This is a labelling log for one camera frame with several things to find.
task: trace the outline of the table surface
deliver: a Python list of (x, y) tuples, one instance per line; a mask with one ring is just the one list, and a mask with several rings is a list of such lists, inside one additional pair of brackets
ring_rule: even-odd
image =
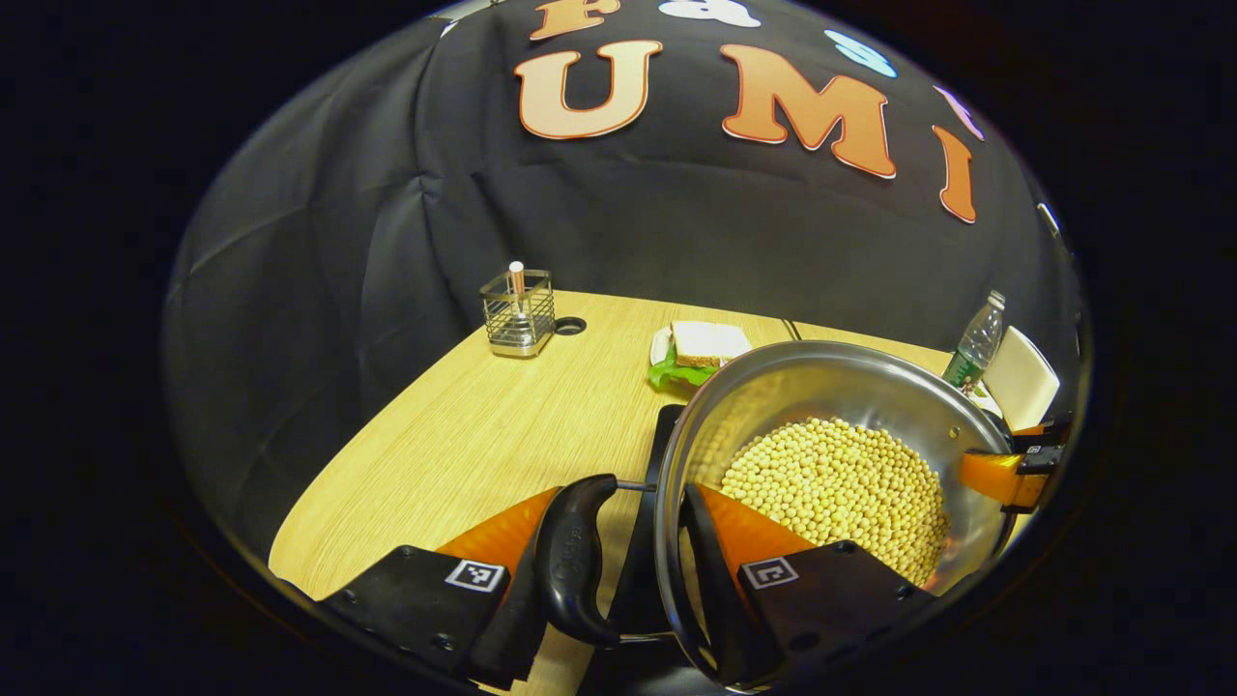
[[(595, 473), (643, 481), (658, 410), (684, 403), (646, 380), (653, 333), (672, 319), (736, 324), (752, 345), (790, 340), (777, 318), (554, 291), (555, 313), (588, 321), (541, 356), (501, 359), (485, 328), (465, 337), (374, 418), (318, 475), (271, 549), (271, 571), (320, 600), (393, 548), (437, 549), (536, 493)], [(804, 339), (876, 347), (941, 375), (950, 355), (795, 321)], [(605, 549), (599, 606), (609, 611), (638, 496), (597, 519)], [(593, 648), (553, 627), (512, 694), (574, 694)]]

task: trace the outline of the bottle label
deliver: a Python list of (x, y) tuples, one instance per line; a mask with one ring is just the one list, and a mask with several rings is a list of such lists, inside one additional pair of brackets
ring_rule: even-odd
[(955, 351), (954, 360), (949, 362), (941, 380), (956, 387), (962, 394), (970, 394), (982, 376), (983, 368), (967, 361), (961, 352)]

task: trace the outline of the orange letter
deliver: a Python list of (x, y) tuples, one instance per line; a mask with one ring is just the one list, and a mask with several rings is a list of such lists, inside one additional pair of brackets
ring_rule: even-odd
[(550, 140), (593, 137), (636, 120), (648, 99), (648, 57), (662, 49), (657, 41), (620, 41), (597, 48), (610, 58), (610, 98), (595, 109), (570, 109), (564, 98), (567, 68), (580, 59), (575, 51), (548, 53), (516, 66), (520, 75), (520, 122)]
[(940, 204), (965, 223), (975, 221), (975, 204), (971, 203), (971, 151), (952, 132), (931, 126), (931, 131), (945, 147), (945, 188), (940, 189)]
[(528, 38), (549, 38), (578, 28), (589, 28), (606, 21), (591, 17), (589, 12), (609, 15), (618, 11), (618, 0), (554, 0), (539, 7), (542, 27), (528, 35)]
[(884, 138), (888, 99), (876, 88), (837, 75), (816, 91), (794, 66), (772, 51), (726, 45), (721, 53), (738, 64), (738, 111), (721, 121), (722, 130), (735, 137), (784, 142), (785, 129), (773, 115), (776, 103), (808, 150), (820, 147), (840, 121), (842, 135), (830, 147), (834, 156), (882, 178), (897, 173)]

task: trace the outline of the bread slice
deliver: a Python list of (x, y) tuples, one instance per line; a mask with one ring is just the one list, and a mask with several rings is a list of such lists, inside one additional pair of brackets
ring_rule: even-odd
[(737, 325), (713, 321), (670, 321), (674, 334), (675, 363), (703, 368), (720, 368), (724, 361), (734, 361), (752, 350), (743, 329)]

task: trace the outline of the pan handle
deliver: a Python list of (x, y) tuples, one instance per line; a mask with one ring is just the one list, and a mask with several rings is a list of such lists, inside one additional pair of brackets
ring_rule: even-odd
[(533, 549), (533, 574), (550, 626), (599, 648), (628, 642), (597, 609), (602, 559), (597, 511), (618, 488), (654, 490), (610, 473), (581, 478), (550, 501)]

